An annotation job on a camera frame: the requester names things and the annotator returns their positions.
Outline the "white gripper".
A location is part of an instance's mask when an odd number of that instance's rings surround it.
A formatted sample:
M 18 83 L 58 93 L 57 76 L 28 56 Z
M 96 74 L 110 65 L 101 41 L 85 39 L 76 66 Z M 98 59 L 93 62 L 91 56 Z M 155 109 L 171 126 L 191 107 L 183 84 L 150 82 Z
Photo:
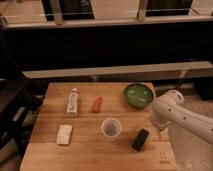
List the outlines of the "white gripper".
M 157 113 L 155 111 L 152 111 L 150 114 L 150 122 L 153 124 L 153 126 L 160 132 L 160 139 L 162 141 L 168 141 L 169 140 L 169 134 L 168 129 L 165 129 L 169 126 L 171 121 L 162 113 Z

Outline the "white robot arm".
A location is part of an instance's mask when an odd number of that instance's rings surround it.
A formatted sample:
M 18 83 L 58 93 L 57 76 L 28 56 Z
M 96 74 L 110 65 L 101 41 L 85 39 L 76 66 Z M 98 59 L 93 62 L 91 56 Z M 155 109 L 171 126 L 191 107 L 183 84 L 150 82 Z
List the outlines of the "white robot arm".
M 213 118 L 192 112 L 182 107 L 183 103 L 184 96 L 180 91 L 167 91 L 153 100 L 151 122 L 158 130 L 163 130 L 174 122 L 213 144 Z

